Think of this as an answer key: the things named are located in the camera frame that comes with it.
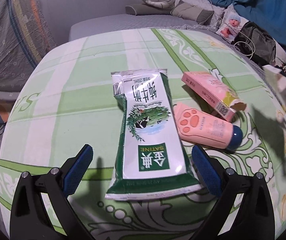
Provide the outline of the green white milk pouch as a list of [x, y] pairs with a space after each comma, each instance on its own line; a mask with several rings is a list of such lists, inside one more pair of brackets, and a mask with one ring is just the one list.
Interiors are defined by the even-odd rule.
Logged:
[[178, 135], [167, 70], [112, 72], [123, 120], [105, 198], [152, 200], [189, 194], [200, 182]]

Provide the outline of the dark grey backpack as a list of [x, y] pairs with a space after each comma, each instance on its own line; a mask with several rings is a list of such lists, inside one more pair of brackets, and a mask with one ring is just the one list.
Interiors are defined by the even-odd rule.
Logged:
[[260, 67], [275, 63], [276, 45], [272, 36], [254, 22], [247, 22], [234, 39], [238, 50]]

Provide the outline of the pink small cardboard box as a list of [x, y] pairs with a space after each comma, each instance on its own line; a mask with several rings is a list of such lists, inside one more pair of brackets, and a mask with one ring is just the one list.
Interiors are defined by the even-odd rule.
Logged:
[[246, 110], [236, 92], [208, 72], [184, 72], [181, 80], [228, 122]]

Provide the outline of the baby photo cushion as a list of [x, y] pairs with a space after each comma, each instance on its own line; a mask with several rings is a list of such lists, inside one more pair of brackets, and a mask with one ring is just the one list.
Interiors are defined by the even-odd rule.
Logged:
[[228, 12], [216, 33], [228, 43], [232, 43], [247, 22], [246, 18], [236, 12]]

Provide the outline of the patterned hanging cloth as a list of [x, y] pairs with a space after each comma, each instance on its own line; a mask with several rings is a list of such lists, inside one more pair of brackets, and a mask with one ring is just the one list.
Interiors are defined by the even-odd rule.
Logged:
[[39, 0], [0, 0], [0, 98], [19, 93], [56, 46]]

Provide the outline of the green white patterned table cover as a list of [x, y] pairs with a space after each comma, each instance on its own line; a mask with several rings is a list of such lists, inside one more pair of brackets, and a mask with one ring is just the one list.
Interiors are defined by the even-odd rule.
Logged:
[[188, 239], [214, 205], [198, 192], [153, 202], [115, 202], [104, 195], [112, 178], [122, 111], [112, 72], [167, 69], [174, 102], [210, 112], [181, 78], [208, 71], [246, 103], [234, 120], [243, 141], [234, 154], [208, 150], [238, 173], [264, 174], [275, 212], [276, 234], [286, 228], [286, 117], [271, 90], [233, 49], [201, 31], [132, 29], [63, 44], [35, 68], [18, 96], [0, 149], [0, 209], [6, 227], [20, 175], [47, 173], [85, 144], [94, 159], [71, 205], [97, 239]]

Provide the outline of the pink tube with blue cap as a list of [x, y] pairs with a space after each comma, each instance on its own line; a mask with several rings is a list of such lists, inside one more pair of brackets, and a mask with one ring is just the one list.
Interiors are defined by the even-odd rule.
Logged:
[[183, 103], [177, 103], [173, 111], [180, 139], [228, 151], [241, 145], [240, 127]]

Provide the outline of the white cushion behind backpack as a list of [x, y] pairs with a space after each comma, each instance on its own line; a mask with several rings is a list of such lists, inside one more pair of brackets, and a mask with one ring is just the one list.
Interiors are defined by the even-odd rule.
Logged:
[[275, 41], [275, 45], [276, 45], [275, 64], [279, 67], [284, 67], [286, 66], [286, 52], [279, 45], [277, 41]]

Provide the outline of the grey quilted sofa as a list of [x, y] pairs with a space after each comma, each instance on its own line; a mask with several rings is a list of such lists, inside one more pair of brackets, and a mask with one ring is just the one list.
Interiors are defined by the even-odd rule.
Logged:
[[172, 16], [171, 14], [134, 16], [125, 13], [93, 18], [76, 23], [70, 28], [69, 41], [110, 31], [135, 28], [170, 27], [176, 29], [204, 29], [216, 32], [216, 30], [221, 26], [224, 16], [226, 16], [228, 12], [236, 12], [233, 5], [229, 5], [224, 9], [211, 4], [208, 0], [176, 0], [175, 5], [177, 6], [180, 1], [191, 5], [197, 5], [205, 10], [213, 10], [214, 15], [210, 24], [199, 25], [195, 21], [184, 20], [182, 18]]

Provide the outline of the grey cylindrical bolster pillow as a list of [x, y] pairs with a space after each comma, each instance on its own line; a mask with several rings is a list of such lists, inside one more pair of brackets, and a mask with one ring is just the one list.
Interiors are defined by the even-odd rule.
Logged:
[[126, 13], [134, 16], [170, 15], [171, 9], [160, 9], [146, 4], [132, 4], [125, 6]]

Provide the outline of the grey square cushion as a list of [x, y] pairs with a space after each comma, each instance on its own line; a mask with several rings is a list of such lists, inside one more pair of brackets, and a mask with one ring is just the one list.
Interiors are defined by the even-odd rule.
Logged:
[[209, 25], [214, 11], [180, 1], [170, 14], [184, 20], [195, 21], [199, 25]]

